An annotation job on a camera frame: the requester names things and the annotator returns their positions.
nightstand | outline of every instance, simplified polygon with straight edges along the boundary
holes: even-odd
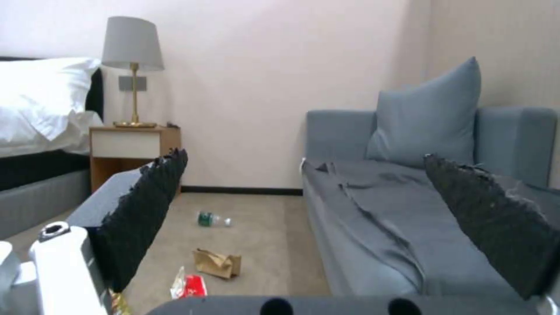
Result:
[[[113,174],[139,168],[176,147],[181,148],[178,128],[91,127],[91,192]]]

table lamp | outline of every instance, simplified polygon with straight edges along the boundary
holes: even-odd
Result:
[[[137,103],[138,70],[163,70],[160,42],[156,25],[141,18],[127,16],[109,17],[102,64],[132,71],[132,120],[114,122],[116,127],[153,128],[156,123],[140,122]]]

lamp stand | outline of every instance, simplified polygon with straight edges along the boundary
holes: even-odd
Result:
[[[136,88],[138,63],[131,62],[130,70],[132,71],[132,121],[114,122],[113,125],[120,128],[154,128],[157,126],[157,123],[141,123],[138,119],[138,95]]]

sofa backrest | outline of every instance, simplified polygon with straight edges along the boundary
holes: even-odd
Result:
[[[306,157],[363,160],[377,127],[375,111],[312,110],[307,113]],[[475,121],[474,160],[495,174],[547,186],[557,113],[546,108],[484,107]]]

gray pillow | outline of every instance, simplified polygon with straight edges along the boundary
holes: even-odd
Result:
[[[437,154],[472,164],[479,97],[480,68],[474,57],[421,86],[382,91],[367,158],[422,168],[425,154]]]

